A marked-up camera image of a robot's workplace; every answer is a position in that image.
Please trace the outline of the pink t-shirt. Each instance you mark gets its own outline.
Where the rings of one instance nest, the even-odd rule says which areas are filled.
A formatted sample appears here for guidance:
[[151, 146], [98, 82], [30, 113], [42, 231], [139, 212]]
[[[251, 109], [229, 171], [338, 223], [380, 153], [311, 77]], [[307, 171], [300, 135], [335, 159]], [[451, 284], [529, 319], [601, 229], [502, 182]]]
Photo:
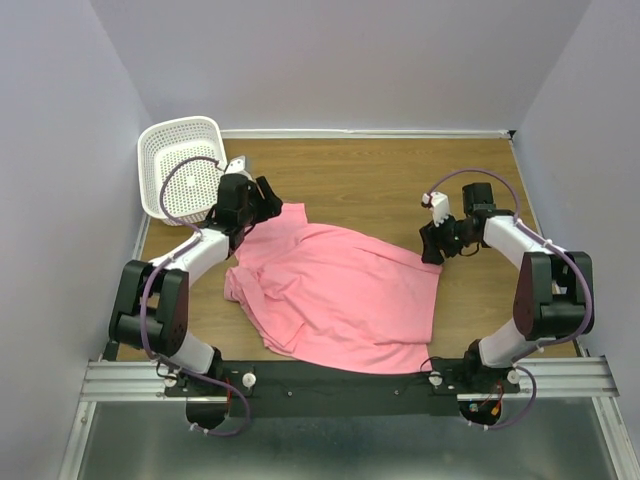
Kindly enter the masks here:
[[302, 204], [259, 224], [236, 251], [224, 296], [271, 351], [366, 374], [415, 373], [428, 358], [441, 267]]

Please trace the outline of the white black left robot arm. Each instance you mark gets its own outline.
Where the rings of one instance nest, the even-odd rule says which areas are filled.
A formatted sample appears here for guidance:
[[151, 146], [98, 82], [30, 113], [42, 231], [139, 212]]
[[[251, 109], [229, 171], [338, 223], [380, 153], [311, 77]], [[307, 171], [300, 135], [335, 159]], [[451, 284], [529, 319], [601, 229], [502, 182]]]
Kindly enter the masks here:
[[217, 202], [192, 236], [149, 262], [131, 260], [123, 267], [109, 323], [109, 338], [141, 349], [187, 375], [201, 395], [225, 388], [219, 349], [188, 328], [190, 288], [214, 266], [233, 256], [259, 223], [280, 215], [283, 202], [263, 176], [230, 173], [221, 177]]

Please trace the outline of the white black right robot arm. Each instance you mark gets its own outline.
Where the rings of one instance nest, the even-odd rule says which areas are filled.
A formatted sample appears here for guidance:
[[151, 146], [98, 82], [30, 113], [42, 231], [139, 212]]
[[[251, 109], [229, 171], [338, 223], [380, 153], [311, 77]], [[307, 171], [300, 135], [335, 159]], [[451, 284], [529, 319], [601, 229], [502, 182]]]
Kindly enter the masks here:
[[547, 346], [571, 342], [595, 323], [591, 257], [544, 239], [508, 209], [500, 209], [486, 182], [463, 187], [464, 218], [455, 218], [448, 197], [422, 197], [431, 221], [419, 231], [422, 260], [441, 265], [471, 245], [493, 248], [519, 272], [511, 319], [472, 342], [463, 358], [435, 360], [434, 369], [480, 392], [506, 378], [515, 362]]

